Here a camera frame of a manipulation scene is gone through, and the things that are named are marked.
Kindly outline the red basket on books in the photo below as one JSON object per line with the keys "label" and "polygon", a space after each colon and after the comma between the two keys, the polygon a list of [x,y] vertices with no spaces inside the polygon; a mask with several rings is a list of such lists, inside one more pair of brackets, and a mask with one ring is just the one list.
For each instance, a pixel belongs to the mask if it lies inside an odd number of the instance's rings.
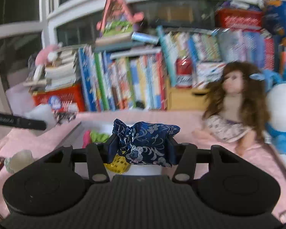
{"label": "red basket on books", "polygon": [[215,12],[216,27],[242,31],[260,31],[262,12],[222,8]]}

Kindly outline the small wooden drawer box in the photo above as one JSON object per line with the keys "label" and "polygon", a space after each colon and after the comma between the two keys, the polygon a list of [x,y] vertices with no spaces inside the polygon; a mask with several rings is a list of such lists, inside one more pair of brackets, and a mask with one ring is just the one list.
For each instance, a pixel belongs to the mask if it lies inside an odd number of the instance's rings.
{"label": "small wooden drawer box", "polygon": [[208,90],[199,90],[197,88],[177,88],[170,85],[170,80],[166,78],[166,99],[167,110],[200,110],[204,111],[208,102],[206,95]]}

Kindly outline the pink green scrunchie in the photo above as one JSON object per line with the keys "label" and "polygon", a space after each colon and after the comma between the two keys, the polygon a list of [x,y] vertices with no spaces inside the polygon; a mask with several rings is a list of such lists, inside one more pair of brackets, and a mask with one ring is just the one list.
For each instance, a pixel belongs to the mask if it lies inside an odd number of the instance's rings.
{"label": "pink green scrunchie", "polygon": [[82,148],[86,148],[88,144],[101,142],[104,143],[110,138],[109,134],[99,133],[94,130],[87,130],[83,135],[83,146]]}

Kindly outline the red beer can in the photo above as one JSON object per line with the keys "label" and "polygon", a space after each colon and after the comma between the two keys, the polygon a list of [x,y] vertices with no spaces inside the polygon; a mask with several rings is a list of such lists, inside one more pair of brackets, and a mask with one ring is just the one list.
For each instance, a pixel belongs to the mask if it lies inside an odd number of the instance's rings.
{"label": "red beer can", "polygon": [[193,83],[192,62],[188,57],[176,60],[176,86],[179,88],[191,88]]}

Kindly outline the dark blue brocade pouch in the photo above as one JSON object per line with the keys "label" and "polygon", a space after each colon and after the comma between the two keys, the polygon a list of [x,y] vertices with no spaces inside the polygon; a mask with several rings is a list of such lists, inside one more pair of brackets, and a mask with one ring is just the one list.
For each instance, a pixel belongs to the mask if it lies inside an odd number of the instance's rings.
{"label": "dark blue brocade pouch", "polygon": [[163,123],[137,122],[132,126],[116,119],[112,133],[118,136],[117,154],[133,165],[160,165],[170,168],[167,137],[174,137],[180,127]]}

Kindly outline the white shallow box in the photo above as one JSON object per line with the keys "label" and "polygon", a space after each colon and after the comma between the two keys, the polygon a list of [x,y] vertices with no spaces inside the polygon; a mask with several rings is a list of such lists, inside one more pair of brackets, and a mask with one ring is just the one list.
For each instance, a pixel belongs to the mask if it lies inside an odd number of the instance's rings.
{"label": "white shallow box", "polygon": [[84,133],[88,130],[96,131],[99,133],[106,133],[111,135],[113,129],[113,122],[104,122],[104,121],[81,121],[76,125],[63,139],[58,143],[56,148],[61,146],[67,147],[72,146],[74,149],[82,148],[83,146],[83,137]]}

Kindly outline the white tissue box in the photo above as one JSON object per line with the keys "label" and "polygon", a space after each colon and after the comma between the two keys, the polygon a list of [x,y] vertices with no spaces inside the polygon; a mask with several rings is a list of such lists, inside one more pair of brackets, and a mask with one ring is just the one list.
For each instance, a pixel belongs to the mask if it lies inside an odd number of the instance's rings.
{"label": "white tissue box", "polygon": [[221,78],[225,63],[200,63],[196,69],[196,88],[203,89]]}

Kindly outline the pink plush rabbit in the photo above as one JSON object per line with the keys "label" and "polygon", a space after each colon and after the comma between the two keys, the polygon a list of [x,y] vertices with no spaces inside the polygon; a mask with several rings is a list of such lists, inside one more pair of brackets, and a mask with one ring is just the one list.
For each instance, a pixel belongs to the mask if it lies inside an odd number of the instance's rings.
{"label": "pink plush rabbit", "polygon": [[33,81],[38,81],[41,77],[44,67],[58,58],[57,52],[62,48],[62,46],[62,42],[58,44],[50,44],[37,54],[35,59],[35,73],[33,76]]}

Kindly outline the stack of lying books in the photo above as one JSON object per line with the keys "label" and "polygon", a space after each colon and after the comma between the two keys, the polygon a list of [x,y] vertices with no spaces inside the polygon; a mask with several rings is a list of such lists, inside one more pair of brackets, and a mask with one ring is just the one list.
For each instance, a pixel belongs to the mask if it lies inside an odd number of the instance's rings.
{"label": "stack of lying books", "polygon": [[24,81],[24,86],[32,90],[43,90],[45,92],[69,87],[80,80],[80,68],[78,63],[77,50],[80,46],[62,46],[58,50],[58,58],[52,63],[47,64],[38,81],[33,81],[35,73],[36,55],[29,58],[29,74]]}

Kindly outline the brown-haired doll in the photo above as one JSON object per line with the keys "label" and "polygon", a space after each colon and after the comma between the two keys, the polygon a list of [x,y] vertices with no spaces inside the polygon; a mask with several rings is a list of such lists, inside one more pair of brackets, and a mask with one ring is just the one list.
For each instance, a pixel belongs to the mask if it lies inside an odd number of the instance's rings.
{"label": "brown-haired doll", "polygon": [[193,132],[195,137],[237,143],[235,151],[240,156],[264,142],[270,115],[265,81],[258,67],[248,62],[227,63],[221,78],[209,83],[208,89],[208,106],[201,129]]}

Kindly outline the blue cardboard box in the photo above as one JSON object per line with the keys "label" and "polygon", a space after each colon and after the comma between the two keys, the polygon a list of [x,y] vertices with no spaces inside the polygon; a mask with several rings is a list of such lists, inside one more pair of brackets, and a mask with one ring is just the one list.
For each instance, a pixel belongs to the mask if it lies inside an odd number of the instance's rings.
{"label": "blue cardboard box", "polygon": [[286,38],[286,0],[264,0],[263,27]]}

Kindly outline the pink tablecloth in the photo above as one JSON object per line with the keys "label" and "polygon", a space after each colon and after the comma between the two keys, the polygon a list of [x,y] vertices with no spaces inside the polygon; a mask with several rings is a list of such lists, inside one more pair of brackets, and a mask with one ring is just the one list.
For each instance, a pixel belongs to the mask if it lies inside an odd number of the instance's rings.
{"label": "pink tablecloth", "polygon": [[[201,149],[210,149],[211,145],[218,142],[214,139],[197,139],[193,131],[200,129],[202,125],[202,112],[200,111],[135,111],[122,110],[102,113],[79,113],[75,120],[69,123],[58,125],[46,133],[37,135],[35,132],[26,129],[13,128],[9,133],[0,138],[0,156],[12,157],[21,150],[28,149],[34,158],[41,158],[53,151],[57,146],[63,144],[63,139],[77,125],[84,122],[108,125],[106,130],[110,133],[113,128],[113,121],[120,119],[128,125],[136,122],[165,123],[177,125],[180,132],[174,137],[178,143],[192,143]],[[273,210],[273,214],[282,220],[286,220],[286,171],[275,156],[272,148],[268,145],[254,144],[244,152],[242,156],[246,161],[267,172],[280,184],[280,199]]]}

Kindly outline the row of upright books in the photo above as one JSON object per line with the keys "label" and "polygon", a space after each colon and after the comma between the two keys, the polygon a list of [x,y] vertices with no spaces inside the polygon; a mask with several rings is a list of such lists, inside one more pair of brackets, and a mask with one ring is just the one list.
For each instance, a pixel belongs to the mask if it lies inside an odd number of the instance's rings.
{"label": "row of upright books", "polygon": [[97,52],[84,46],[76,57],[86,111],[167,109],[160,47]]}

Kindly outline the yellow sequin pouch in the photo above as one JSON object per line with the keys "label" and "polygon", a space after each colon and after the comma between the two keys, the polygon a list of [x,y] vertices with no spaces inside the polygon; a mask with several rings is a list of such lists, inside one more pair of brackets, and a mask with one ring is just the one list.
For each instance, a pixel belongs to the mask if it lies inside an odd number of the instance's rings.
{"label": "yellow sequin pouch", "polygon": [[131,167],[126,159],[118,154],[115,155],[112,163],[105,163],[104,166],[106,169],[116,174],[126,173]]}

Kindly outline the pink toy house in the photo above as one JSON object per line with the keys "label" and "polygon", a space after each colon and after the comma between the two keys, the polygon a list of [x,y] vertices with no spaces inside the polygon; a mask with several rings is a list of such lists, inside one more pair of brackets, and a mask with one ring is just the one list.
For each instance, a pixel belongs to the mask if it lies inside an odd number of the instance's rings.
{"label": "pink toy house", "polygon": [[106,0],[96,29],[100,37],[131,33],[139,30],[144,17],[143,12],[133,13],[125,0]]}

